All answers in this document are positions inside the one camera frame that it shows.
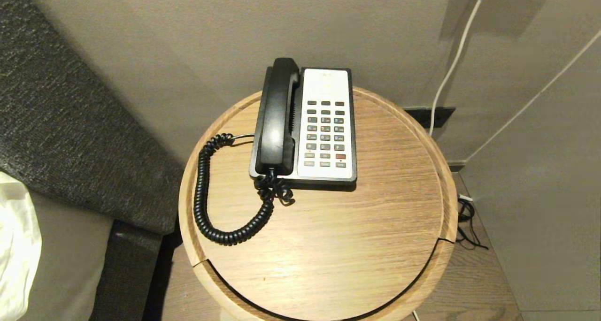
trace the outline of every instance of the wooden tabletop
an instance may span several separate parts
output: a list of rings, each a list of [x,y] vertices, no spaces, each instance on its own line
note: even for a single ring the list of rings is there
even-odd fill
[[[252,133],[260,92],[223,114],[193,151],[180,191],[180,225],[199,280],[241,320],[398,320],[442,276],[455,239],[455,184],[425,131],[397,106],[354,88],[354,192],[294,190],[251,240],[220,246],[192,216],[198,152],[213,135]],[[261,201],[248,175],[252,144],[211,160],[208,214],[218,229],[246,223]]]

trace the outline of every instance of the wooden floor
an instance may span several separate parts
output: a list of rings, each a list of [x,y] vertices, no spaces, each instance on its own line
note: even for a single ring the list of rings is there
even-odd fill
[[[468,194],[459,174],[453,175],[457,192]],[[474,230],[481,242],[490,246],[477,216]],[[420,321],[523,321],[494,250],[468,250],[460,244],[455,245],[442,280],[417,313]],[[402,321],[413,319],[410,315]],[[227,313],[222,313],[194,276],[183,246],[173,255],[163,320],[232,320]]]

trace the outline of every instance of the black coiled cord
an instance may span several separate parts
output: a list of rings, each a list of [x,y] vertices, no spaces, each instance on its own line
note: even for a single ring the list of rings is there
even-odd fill
[[[225,232],[216,229],[211,224],[207,213],[208,180],[211,156],[223,146],[232,146],[238,138],[253,137],[253,135],[233,136],[231,133],[221,133],[212,137],[198,154],[198,178],[194,193],[193,214],[198,229],[208,240],[225,246],[234,246],[252,238],[268,222],[273,212],[273,199],[278,198],[284,206],[294,203],[292,191],[283,184],[271,169],[269,174],[255,179],[254,185],[262,200],[259,212],[243,227],[235,231]]]

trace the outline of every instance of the beige wall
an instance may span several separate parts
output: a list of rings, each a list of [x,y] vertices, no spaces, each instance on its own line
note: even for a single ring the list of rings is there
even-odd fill
[[[525,321],[601,316],[600,58],[597,39],[461,171]]]
[[[181,161],[278,56],[350,67],[354,84],[428,106],[475,0],[38,0]],[[438,142],[474,152],[601,27],[599,0],[485,0],[442,104]]]

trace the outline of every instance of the telephone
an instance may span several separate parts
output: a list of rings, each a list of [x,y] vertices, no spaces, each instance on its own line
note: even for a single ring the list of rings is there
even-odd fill
[[[220,231],[207,213],[211,156],[236,139],[254,137],[249,175],[262,200],[257,214],[235,231]],[[221,133],[198,154],[193,215],[209,240],[232,246],[262,229],[275,198],[294,203],[291,188],[354,189],[357,158],[350,69],[303,68],[292,58],[268,67],[254,134]]]

